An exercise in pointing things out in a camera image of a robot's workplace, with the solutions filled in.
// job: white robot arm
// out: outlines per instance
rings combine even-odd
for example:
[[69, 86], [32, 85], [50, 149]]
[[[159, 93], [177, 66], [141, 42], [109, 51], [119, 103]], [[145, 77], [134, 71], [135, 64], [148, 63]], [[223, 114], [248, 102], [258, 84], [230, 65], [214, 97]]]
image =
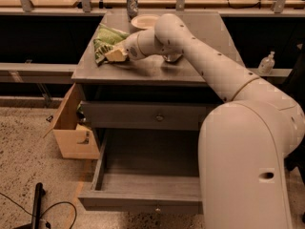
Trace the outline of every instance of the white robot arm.
[[198, 162], [207, 229], [293, 229], [284, 157], [304, 136], [304, 113], [278, 88], [201, 42], [174, 14], [124, 43], [131, 60], [182, 54], [223, 99], [205, 119]]

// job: drawer knob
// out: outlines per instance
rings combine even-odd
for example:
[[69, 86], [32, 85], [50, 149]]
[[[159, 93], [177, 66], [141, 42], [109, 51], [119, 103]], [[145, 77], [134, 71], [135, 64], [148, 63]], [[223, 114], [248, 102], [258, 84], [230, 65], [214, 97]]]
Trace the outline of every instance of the drawer knob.
[[155, 119], [156, 119], [156, 121], [161, 122], [161, 121], [163, 121], [164, 116], [163, 116], [162, 114], [158, 114], [158, 115], [155, 117]]

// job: brown box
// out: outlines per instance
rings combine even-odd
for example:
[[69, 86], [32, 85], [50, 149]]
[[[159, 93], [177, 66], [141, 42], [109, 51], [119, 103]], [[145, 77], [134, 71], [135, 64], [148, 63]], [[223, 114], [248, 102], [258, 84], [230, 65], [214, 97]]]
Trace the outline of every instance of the brown box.
[[80, 92], [74, 84], [66, 93], [45, 135], [53, 130], [64, 158], [98, 159], [99, 149], [94, 134], [86, 127], [76, 128]]

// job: floor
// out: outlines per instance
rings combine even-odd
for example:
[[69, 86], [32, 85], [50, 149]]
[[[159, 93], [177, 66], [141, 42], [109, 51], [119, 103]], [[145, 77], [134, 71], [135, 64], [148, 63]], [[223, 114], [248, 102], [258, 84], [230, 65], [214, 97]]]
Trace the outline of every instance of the floor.
[[[43, 137], [50, 124], [46, 118], [54, 114], [59, 103], [60, 99], [54, 99], [45, 108], [41, 98], [0, 98], [0, 193], [31, 212], [35, 184], [42, 182], [47, 192], [43, 211], [60, 201], [73, 203], [77, 209], [73, 228], [77, 229], [205, 228], [202, 215], [86, 211], [77, 196], [84, 185], [90, 184], [95, 161], [63, 159], [53, 134]], [[304, 185], [297, 170], [287, 179], [294, 229], [304, 229]], [[51, 228], [70, 228], [73, 209], [69, 204], [57, 205], [44, 219]], [[0, 196], [0, 228], [14, 228], [30, 221], [31, 216]]]

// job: bowl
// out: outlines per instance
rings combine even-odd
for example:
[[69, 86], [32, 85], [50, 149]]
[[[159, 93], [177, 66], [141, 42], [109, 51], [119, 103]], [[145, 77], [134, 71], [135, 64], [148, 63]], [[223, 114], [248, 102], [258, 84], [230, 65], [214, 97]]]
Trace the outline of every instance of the bowl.
[[140, 30], [146, 30], [154, 27], [155, 22], [159, 18], [156, 14], [142, 14], [134, 17], [132, 20], [132, 25]]

